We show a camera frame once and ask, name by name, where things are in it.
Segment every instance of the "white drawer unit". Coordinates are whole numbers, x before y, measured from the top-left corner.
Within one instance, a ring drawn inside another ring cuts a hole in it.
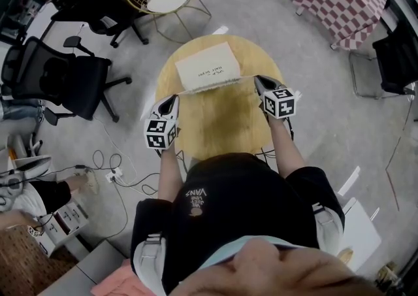
[[[70,202],[54,212],[53,216],[40,218],[39,222],[44,224],[44,232],[32,237],[45,255],[50,257],[57,248],[75,237],[88,224],[88,219],[76,203]]]

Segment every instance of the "light blue collar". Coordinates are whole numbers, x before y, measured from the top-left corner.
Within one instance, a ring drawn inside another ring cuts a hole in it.
[[[267,240],[269,243],[280,246],[281,248],[303,248],[303,246],[293,245],[286,240],[271,237],[271,236],[243,236],[239,239],[236,239],[228,244],[223,245],[222,247],[218,248],[210,257],[207,259],[203,265],[199,267],[198,270],[207,268],[209,266],[216,265],[217,263],[226,261],[232,258],[235,254],[237,254],[241,248],[245,245],[247,241],[253,238],[261,238]]]

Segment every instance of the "patterned carpet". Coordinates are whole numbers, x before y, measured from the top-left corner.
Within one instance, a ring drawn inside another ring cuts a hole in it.
[[[24,226],[0,231],[0,295],[37,295],[76,263],[66,248],[47,258]]]

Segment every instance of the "black office chair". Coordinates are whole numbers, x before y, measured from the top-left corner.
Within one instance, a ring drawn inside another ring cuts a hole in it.
[[[1,79],[12,90],[14,99],[44,99],[63,105],[72,114],[54,114],[46,109],[45,118],[52,124],[64,117],[79,116],[92,120],[102,101],[113,122],[119,121],[105,96],[105,90],[125,82],[130,77],[106,83],[109,59],[95,57],[80,44],[81,38],[71,36],[64,47],[77,48],[90,56],[64,54],[30,37],[24,45],[12,46],[7,52]]]
[[[415,92],[407,88],[412,82],[418,81],[418,40],[410,31],[409,26],[400,22],[396,29],[389,33],[388,37],[373,43],[376,58],[350,52],[351,75],[353,88],[358,97],[370,99],[382,99],[399,95],[415,95]],[[352,56],[362,57],[368,60],[377,60],[381,75],[381,88],[383,91],[397,95],[382,96],[360,94],[357,91],[355,71]]]
[[[139,12],[126,0],[52,0],[58,9],[51,20],[65,22],[87,22],[94,33],[114,36],[110,45],[117,48],[116,39],[129,27],[143,44],[148,44],[135,26],[135,20],[146,14]]]

